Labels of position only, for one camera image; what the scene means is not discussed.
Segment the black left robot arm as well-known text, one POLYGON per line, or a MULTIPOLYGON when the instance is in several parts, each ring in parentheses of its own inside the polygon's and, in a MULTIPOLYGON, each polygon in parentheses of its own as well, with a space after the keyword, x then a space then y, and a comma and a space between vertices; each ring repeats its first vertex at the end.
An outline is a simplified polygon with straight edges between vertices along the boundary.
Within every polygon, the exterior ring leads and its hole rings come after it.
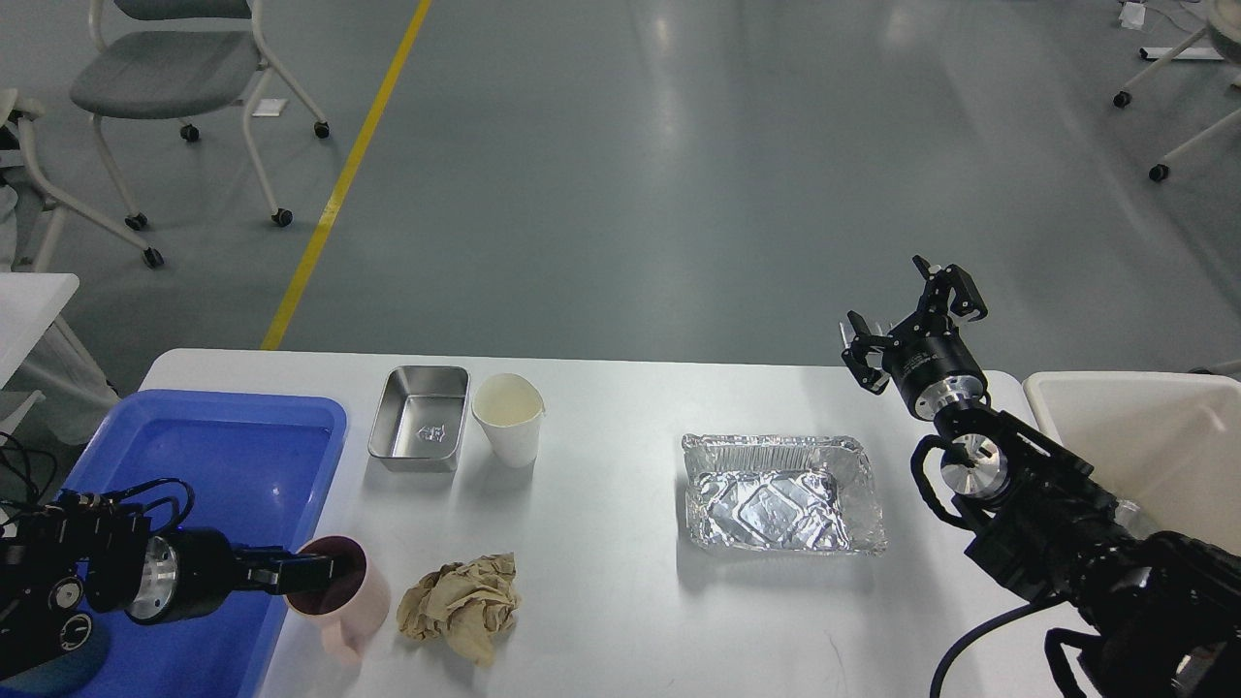
POLYGON ((161 486, 14 504, 2 538, 4 681, 83 650, 98 614, 122 611, 141 626, 204 619, 232 592, 319 592, 349 570, 343 554, 236 545, 213 527, 186 527, 190 486, 138 502, 161 486))

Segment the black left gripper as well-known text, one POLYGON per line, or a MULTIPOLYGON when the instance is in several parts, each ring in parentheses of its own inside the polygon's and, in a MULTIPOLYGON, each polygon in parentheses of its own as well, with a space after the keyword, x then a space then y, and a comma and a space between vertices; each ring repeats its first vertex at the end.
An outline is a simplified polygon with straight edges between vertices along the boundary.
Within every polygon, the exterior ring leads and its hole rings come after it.
POLYGON ((324 590, 338 566, 336 556, 326 554, 280 546, 232 549, 213 527, 184 527, 146 543, 137 596, 124 614, 135 623, 202 619, 235 590, 271 595, 324 590))

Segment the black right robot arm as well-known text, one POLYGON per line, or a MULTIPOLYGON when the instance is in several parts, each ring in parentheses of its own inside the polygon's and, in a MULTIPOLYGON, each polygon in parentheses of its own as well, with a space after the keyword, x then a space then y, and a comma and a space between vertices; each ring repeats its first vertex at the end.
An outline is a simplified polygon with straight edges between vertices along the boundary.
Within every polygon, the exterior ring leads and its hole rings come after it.
POLYGON ((970 533, 967 556, 1023 600, 951 646, 930 696, 939 697, 952 663, 980 637, 1069 604, 1090 632, 1042 636, 1064 697, 1082 696, 1077 673, 1102 697, 1236 697, 1239 556, 1183 533, 1131 534, 1090 463, 994 409, 957 327, 988 313, 970 274, 912 261, 925 283, 915 310, 882 334, 850 312, 843 363, 866 392, 895 385, 908 415, 934 425, 911 455, 922 501, 970 533))

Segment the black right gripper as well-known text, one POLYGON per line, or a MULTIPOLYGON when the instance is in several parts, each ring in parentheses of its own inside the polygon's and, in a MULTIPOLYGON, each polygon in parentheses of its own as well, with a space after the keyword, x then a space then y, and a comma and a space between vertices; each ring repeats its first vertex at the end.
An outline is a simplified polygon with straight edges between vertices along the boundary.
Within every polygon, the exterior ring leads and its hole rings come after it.
POLYGON ((975 322, 988 315, 975 282, 956 265, 939 266, 912 257, 925 281, 915 310, 905 320, 869 323, 848 312, 841 322, 841 361, 858 385, 880 395, 890 379, 912 417, 931 424, 949 402, 980 401, 988 394, 979 363, 957 332, 954 318, 975 322), (890 334, 898 340, 894 345, 890 334), (882 356, 874 366, 870 356, 882 356))

